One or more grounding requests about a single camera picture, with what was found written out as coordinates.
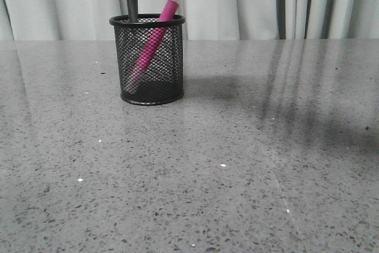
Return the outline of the pink marker with clear cap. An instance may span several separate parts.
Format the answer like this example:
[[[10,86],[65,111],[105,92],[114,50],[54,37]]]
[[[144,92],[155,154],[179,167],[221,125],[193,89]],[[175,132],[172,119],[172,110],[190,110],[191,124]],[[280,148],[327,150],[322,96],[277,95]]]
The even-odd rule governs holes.
[[[158,22],[172,20],[178,7],[179,3],[174,0],[168,0],[158,18]],[[142,80],[143,75],[148,70],[148,67],[151,64],[167,29],[167,27],[158,27],[153,29],[143,48],[141,55],[137,60],[135,67],[133,68],[132,73],[129,75],[126,92],[133,94],[137,91],[139,82]]]

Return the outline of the black mesh pen cup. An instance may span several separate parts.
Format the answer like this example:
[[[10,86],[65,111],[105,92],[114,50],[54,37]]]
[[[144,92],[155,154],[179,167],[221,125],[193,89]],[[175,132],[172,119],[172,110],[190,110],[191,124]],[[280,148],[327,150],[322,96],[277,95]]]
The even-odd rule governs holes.
[[[174,15],[159,21],[158,14],[112,17],[123,101],[136,105],[161,105],[184,94],[182,26],[185,18]]]

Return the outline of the grey pleated curtain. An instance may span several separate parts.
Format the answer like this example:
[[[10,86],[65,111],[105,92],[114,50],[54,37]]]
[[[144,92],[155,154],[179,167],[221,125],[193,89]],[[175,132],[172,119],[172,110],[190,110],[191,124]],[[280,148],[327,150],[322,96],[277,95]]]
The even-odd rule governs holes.
[[[159,13],[167,0],[138,0]],[[189,40],[376,39],[378,0],[176,0]],[[2,40],[111,40],[126,0],[1,0]]]

